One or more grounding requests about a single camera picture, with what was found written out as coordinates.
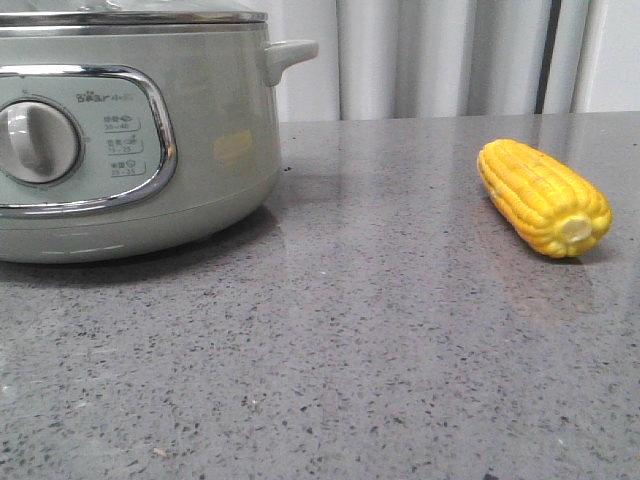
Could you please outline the glass pot lid steel rim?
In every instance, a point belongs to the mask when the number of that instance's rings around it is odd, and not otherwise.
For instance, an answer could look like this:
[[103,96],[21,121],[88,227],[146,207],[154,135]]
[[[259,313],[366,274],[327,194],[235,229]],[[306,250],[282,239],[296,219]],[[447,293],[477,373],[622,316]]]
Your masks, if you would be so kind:
[[1,25],[88,26],[263,23],[239,1],[3,1]]

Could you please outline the pale green electric pot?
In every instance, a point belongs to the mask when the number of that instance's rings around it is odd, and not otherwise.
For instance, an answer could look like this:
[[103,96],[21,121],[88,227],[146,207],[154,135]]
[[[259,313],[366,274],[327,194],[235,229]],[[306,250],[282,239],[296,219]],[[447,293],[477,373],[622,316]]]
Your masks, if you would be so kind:
[[57,181],[1,169],[1,257],[111,260],[188,243],[258,208],[281,169],[274,88],[314,58],[266,24],[1,25],[1,111],[53,106],[79,135]]

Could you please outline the white pleated curtain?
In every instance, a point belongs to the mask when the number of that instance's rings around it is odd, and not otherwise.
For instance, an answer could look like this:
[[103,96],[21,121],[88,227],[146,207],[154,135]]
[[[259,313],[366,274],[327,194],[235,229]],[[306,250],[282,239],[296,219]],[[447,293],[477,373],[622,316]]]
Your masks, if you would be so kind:
[[278,89],[285,121],[635,111],[635,1],[255,1],[318,57]]

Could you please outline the grey pot control knob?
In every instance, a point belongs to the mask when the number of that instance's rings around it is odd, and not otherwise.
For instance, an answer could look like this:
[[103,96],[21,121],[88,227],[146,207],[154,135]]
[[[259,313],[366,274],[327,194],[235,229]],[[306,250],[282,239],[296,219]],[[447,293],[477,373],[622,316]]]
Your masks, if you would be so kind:
[[57,181],[79,156],[75,126],[53,106],[20,101],[1,111],[1,169],[11,177],[32,184]]

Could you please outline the yellow corn cob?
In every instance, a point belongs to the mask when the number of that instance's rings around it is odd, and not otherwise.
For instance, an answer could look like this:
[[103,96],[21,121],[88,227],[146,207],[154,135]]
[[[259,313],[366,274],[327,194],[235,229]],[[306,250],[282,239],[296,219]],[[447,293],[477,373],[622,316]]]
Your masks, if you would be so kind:
[[498,139],[479,152],[477,168],[493,205],[542,255],[578,257],[610,230],[613,213],[606,196],[540,150]]

